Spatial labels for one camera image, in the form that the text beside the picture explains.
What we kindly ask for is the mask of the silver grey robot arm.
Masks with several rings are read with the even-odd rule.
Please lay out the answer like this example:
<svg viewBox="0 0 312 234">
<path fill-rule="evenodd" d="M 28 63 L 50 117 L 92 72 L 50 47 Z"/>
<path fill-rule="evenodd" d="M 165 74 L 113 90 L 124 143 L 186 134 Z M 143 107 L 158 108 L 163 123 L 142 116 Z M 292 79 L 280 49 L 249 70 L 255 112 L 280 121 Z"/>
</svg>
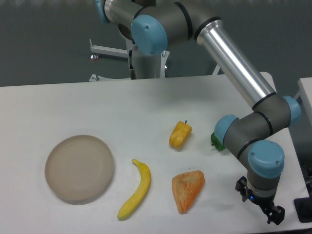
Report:
<svg viewBox="0 0 312 234">
<path fill-rule="evenodd" d="M 289 127 L 301 116 L 292 97 L 280 97 L 250 64 L 223 28 L 222 20 L 209 7 L 191 0 L 156 7 L 147 0 L 98 0 L 103 23 L 125 26 L 139 50 L 155 56 L 170 45 L 194 39 L 217 62 L 253 112 L 244 118 L 226 115 L 214 134 L 247 169 L 236 183 L 243 200 L 258 205 L 269 223 L 280 224 L 285 210 L 275 206 L 284 152 L 269 136 Z"/>
</svg>

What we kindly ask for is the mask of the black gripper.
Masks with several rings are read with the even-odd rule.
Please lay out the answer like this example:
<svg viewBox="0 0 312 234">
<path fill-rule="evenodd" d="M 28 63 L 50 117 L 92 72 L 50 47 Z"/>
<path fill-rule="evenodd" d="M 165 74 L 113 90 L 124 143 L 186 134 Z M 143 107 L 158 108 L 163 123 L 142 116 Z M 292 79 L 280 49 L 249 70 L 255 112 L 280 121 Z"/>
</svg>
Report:
<svg viewBox="0 0 312 234">
<path fill-rule="evenodd" d="M 242 202 L 247 199 L 258 205 L 267 216 L 267 223 L 279 225 L 285 218 L 285 209 L 274 205 L 275 189 L 260 190 L 254 187 L 247 189 L 247 179 L 242 176 L 235 185 L 235 190 L 240 193 Z"/>
</svg>

